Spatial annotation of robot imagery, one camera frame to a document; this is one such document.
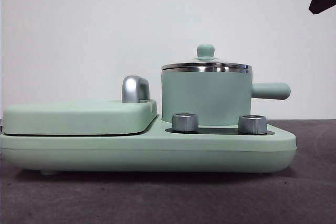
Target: gray carpet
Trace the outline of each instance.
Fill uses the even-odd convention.
[[[270,123],[298,145],[291,166],[273,174],[45,177],[2,161],[2,223],[336,223],[336,120]]]

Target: silver knob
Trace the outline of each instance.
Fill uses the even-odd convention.
[[[241,115],[238,130],[242,133],[261,135],[267,133],[267,119],[262,115]]]
[[[190,113],[173,114],[172,130],[180,132],[198,131],[198,116]]]

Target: white wall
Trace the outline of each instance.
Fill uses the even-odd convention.
[[[147,78],[161,106],[161,65],[209,43],[252,65],[255,82],[291,85],[288,100],[254,99],[252,113],[336,118],[336,8],[312,15],[310,1],[1,0],[1,108],[119,99],[129,74]]]

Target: glass lid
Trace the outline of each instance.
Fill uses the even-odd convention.
[[[251,73],[252,67],[214,57],[213,45],[204,44],[197,48],[197,58],[190,62],[164,65],[162,70],[175,72],[243,72]]]

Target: lid knob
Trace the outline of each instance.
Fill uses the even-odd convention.
[[[199,60],[213,60],[215,48],[211,44],[199,45],[197,48],[197,58]]]

